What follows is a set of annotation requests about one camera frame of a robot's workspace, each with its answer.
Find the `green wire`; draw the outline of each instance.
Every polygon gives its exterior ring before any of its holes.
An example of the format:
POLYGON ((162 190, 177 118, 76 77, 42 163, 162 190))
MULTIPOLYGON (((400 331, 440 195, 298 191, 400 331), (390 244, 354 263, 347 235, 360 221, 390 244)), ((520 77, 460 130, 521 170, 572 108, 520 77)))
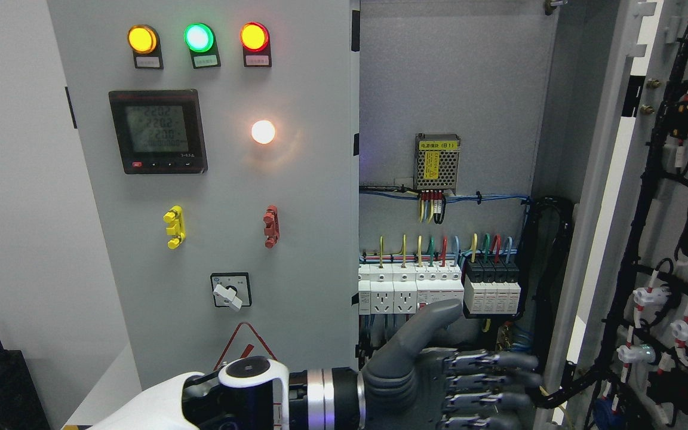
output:
POLYGON ((490 235, 485 234, 485 240, 483 240, 483 253, 485 254, 485 263, 487 262, 488 248, 490 247, 490 235))
POLYGON ((429 253, 429 267, 434 266, 434 237, 429 237, 429 248, 426 250, 429 253))

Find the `green indicator light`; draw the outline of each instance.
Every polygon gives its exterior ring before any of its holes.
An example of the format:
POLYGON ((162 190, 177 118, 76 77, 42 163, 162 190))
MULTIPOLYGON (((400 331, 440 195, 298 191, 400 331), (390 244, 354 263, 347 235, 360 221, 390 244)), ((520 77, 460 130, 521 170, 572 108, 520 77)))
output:
POLYGON ((185 43, 193 52, 206 52, 214 46, 214 33, 206 24, 190 24, 185 28, 185 43))

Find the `white wall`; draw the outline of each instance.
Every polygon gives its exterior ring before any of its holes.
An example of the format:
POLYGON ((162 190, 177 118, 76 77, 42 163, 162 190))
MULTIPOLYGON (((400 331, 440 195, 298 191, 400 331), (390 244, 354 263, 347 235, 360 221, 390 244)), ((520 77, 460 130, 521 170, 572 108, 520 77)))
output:
POLYGON ((0 1, 0 335, 59 428, 128 343, 47 5, 0 1))

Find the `yellow handle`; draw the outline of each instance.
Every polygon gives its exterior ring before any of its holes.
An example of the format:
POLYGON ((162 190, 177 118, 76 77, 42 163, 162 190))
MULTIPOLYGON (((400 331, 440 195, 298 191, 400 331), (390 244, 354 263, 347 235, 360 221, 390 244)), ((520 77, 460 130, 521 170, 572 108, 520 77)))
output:
POLYGON ((182 215, 181 206, 172 206, 171 209, 164 213, 164 223, 166 223, 166 234, 171 236, 169 239, 170 250, 175 250, 180 247, 185 240, 185 219, 182 215))

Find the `red wire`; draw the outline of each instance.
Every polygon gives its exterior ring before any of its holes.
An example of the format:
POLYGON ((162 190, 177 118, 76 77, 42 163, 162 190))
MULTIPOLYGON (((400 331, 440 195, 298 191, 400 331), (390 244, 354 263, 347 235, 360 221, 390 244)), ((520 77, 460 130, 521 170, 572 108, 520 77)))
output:
POLYGON ((442 264, 440 267, 445 267, 445 256, 447 255, 447 236, 442 237, 442 264))
POLYGON ((495 248, 496 245, 497 245, 497 251, 495 251, 495 254, 494 254, 495 255, 494 263, 499 264, 499 262, 500 262, 500 234, 496 234, 494 239, 492 240, 492 245, 490 245, 491 253, 494 252, 493 249, 495 248))

